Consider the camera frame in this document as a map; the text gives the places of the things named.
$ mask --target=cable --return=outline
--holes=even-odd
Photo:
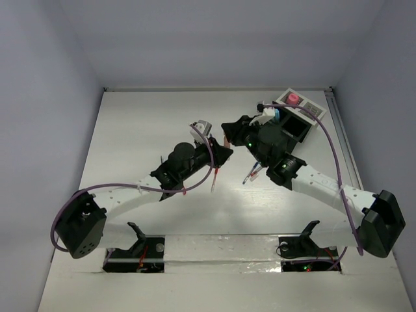
[[[278,246],[278,247],[276,248],[276,254],[277,254],[278,256],[280,256],[280,257],[284,258],[284,259],[291,260],[291,259],[296,259],[296,258],[298,258],[298,257],[284,257],[284,256],[282,256],[280,253],[278,253],[278,250],[281,250],[281,246]]]
[[[140,256],[140,259],[138,260],[138,269],[143,267],[143,260],[146,257],[146,253],[148,252],[148,248],[149,248],[149,246],[146,245],[146,247],[144,248],[143,254]]]
[[[341,259],[344,257],[344,255],[345,255],[345,253],[346,253],[347,249],[348,249],[348,247],[345,247],[345,248],[344,248],[343,252],[339,255],[338,259],[337,259],[335,262],[333,261],[333,256],[332,256],[332,253],[330,253],[330,252],[329,252],[329,250],[327,250],[327,249],[325,248],[325,251],[326,251],[326,252],[328,252],[328,254],[330,255],[330,257],[331,257],[331,259],[332,259],[332,260],[327,260],[327,259],[319,259],[319,258],[316,258],[316,259],[312,259],[312,260],[299,260],[299,261],[291,261],[291,264],[296,264],[296,263],[314,263],[314,262],[321,262],[321,261],[324,261],[324,262],[330,262],[330,263],[332,263],[332,266],[330,266],[330,267],[329,267],[329,269],[327,269],[327,271],[332,271],[335,267],[336,267],[336,268],[337,268],[337,270],[338,270],[338,263],[339,263],[339,262],[341,261]]]
[[[332,260],[332,262],[334,261],[333,260],[333,255],[332,255],[332,253],[329,251],[329,249],[327,249],[327,248],[324,248],[324,250],[325,250],[325,252],[328,254],[328,255],[330,255],[330,257],[331,257],[331,260]]]
[[[337,265],[338,265],[338,263],[341,261],[341,259],[344,257],[344,255],[345,255],[345,253],[346,253],[346,250],[348,249],[348,247],[345,247],[344,248],[344,250],[343,250],[343,252],[339,255],[339,257],[338,257],[338,260],[336,260],[336,262],[334,262],[334,264],[329,268],[329,269],[327,269],[327,271],[331,271],[333,268],[335,268]]]
[[[105,265],[109,262],[109,259],[110,259],[110,257],[111,257],[111,255],[112,255],[112,253],[113,253],[115,250],[116,250],[115,248],[110,248],[110,249],[108,249],[108,250],[107,250],[107,251],[108,251],[108,254],[107,254],[106,258],[104,259],[104,262],[103,262],[103,267],[105,267]]]
[[[74,201],[76,200],[80,195],[84,194],[85,192],[88,192],[89,190],[96,190],[96,189],[102,189],[104,187],[125,187],[125,188],[129,188],[129,189],[142,189],[142,190],[148,190],[151,192],[160,192],[160,193],[169,193],[169,194],[176,194],[176,193],[182,193],[182,192],[187,192],[189,190],[193,190],[195,188],[197,188],[198,186],[200,186],[202,183],[204,183],[209,175],[211,174],[211,172],[213,171],[214,168],[214,155],[213,155],[213,151],[211,149],[211,145],[209,144],[208,140],[204,137],[204,135],[201,133],[201,131],[199,131],[194,125],[190,124],[190,127],[193,128],[193,130],[195,130],[195,132],[202,138],[203,142],[205,143],[205,145],[207,146],[208,152],[209,152],[209,157],[211,159],[211,165],[209,167],[209,170],[207,172],[207,174],[205,175],[205,177],[202,178],[201,181],[197,182],[196,184],[194,184],[193,186],[189,187],[189,188],[182,188],[181,190],[162,190],[159,188],[151,188],[151,187],[141,187],[139,185],[136,184],[127,184],[127,183],[105,183],[105,184],[98,184],[98,185],[92,185],[91,187],[87,187],[87,188],[83,188],[82,190],[78,190],[74,195],[71,196],[71,198],[62,206],[62,208],[58,211],[55,219],[52,222],[52,226],[51,226],[51,232],[50,232],[50,239],[52,242],[52,245],[59,251],[61,252],[69,252],[67,249],[61,247],[58,245],[58,242],[55,238],[55,230],[58,224],[59,219],[61,218],[63,212],[65,211],[65,209]]]
[[[352,234],[353,234],[353,236],[354,236],[354,238],[356,239],[356,242],[357,242],[358,254],[362,256],[364,254],[363,247],[361,245],[361,242],[359,241],[356,226],[354,225],[354,221],[352,220],[351,211],[350,211],[350,208],[348,206],[348,200],[345,196],[344,189],[342,188],[343,180],[342,180],[342,177],[341,177],[341,168],[339,166],[339,160],[338,160],[337,152],[336,152],[335,147],[333,145],[331,136],[328,133],[328,130],[325,128],[324,124],[319,120],[319,118],[317,118],[309,109],[306,109],[305,107],[298,106],[298,105],[289,105],[289,104],[268,104],[268,105],[264,105],[264,107],[274,107],[274,108],[291,107],[293,109],[300,109],[300,110],[308,113],[308,115],[310,115],[312,117],[312,119],[314,119],[314,121],[316,121],[320,125],[322,130],[324,131],[324,133],[326,135],[326,138],[328,139],[328,142],[330,143],[330,148],[331,148],[331,151],[332,151],[332,154],[333,154],[333,159],[335,161],[335,167],[336,167],[336,170],[337,170],[338,187],[341,190],[341,199],[344,203],[345,213],[346,213],[346,216],[348,218],[348,222],[350,223]]]

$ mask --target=zip tie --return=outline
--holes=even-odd
[[[140,195],[143,195],[143,192],[148,192],[147,190],[142,190],[142,182],[138,181],[137,183],[137,190],[140,193]]]
[[[339,186],[339,188],[338,188],[337,192],[335,193],[335,196],[333,197],[332,207],[335,207],[335,201],[336,201],[338,198],[341,198],[341,192],[342,192],[342,190],[343,190],[345,187],[346,187],[346,185],[345,185],[345,184],[341,184],[341,185]]]

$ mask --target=pink cap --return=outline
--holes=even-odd
[[[289,105],[297,105],[298,102],[299,102],[299,97],[294,93],[290,94],[286,100],[286,104],[289,104]]]

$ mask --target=screw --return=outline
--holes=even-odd
[[[286,252],[287,250],[289,250],[289,246],[287,244],[287,242],[281,242],[280,243],[280,250],[283,252]]]
[[[161,242],[156,244],[156,251],[157,252],[163,252],[164,251],[164,244],[162,244]]]

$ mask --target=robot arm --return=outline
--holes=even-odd
[[[195,139],[195,147],[185,142],[177,144],[166,161],[149,176],[129,185],[130,188],[116,188],[97,194],[75,193],[55,219],[52,234],[57,232],[74,259],[88,255],[100,244],[107,221],[141,205],[159,202],[182,192],[184,180],[195,172],[208,164],[220,168],[227,161],[233,150],[208,137],[210,130],[208,122],[200,120],[194,123],[191,135]],[[133,251],[140,251],[141,231],[135,224],[129,225],[138,236]]]
[[[310,127],[284,107],[279,108],[281,118],[278,121],[274,118],[273,108],[264,105],[258,105],[257,108],[261,112],[259,116],[242,116],[234,123],[222,124],[227,140],[234,146],[246,146],[259,164],[268,168],[266,174],[275,184],[313,197],[347,214],[338,181],[291,155]],[[348,185],[341,188],[346,195],[360,245],[376,257],[387,257],[406,225],[396,198],[386,190],[373,194]],[[318,223],[311,222],[299,239],[309,240],[308,244],[316,245],[311,242],[310,236]]]

